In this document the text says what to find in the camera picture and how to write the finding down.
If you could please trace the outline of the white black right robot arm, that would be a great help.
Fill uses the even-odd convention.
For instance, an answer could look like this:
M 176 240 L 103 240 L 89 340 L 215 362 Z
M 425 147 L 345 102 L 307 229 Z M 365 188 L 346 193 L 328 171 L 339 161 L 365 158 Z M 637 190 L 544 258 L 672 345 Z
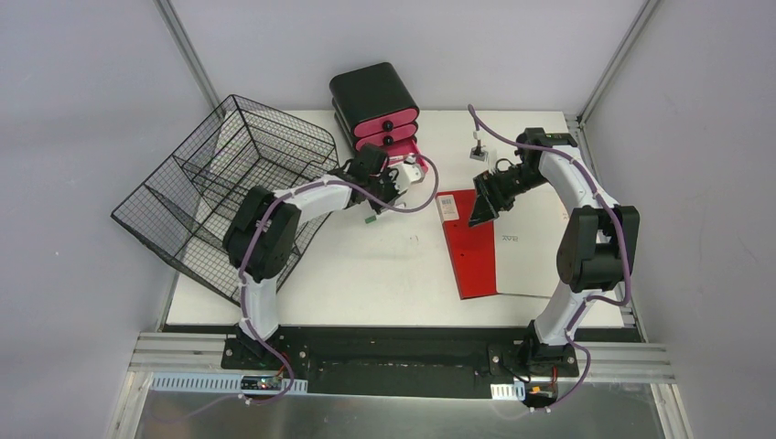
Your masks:
M 517 351 L 518 365 L 540 375 L 575 363 L 574 334 L 589 304 L 607 302 L 607 291 L 630 284 L 641 217 L 600 186 L 570 134 L 527 128 L 512 144 L 519 163 L 474 177 L 468 225 L 496 220 L 518 196 L 543 184 L 555 190 L 566 209 L 569 218 L 555 257 L 558 286 Z

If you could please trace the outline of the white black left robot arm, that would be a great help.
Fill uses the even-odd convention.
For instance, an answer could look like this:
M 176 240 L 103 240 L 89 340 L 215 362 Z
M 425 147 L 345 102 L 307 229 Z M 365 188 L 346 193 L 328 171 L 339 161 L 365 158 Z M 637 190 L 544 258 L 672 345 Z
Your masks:
M 425 170 L 416 155 L 401 161 L 378 146 L 365 145 L 344 165 L 290 189 L 249 190 L 225 233 L 223 247 L 237 270 L 242 316 L 237 338 L 256 369 L 278 361 L 270 337 L 279 328 L 276 294 L 282 271 L 300 255 L 296 236 L 311 220 L 368 202 L 375 215 L 397 207 L 398 199 Z

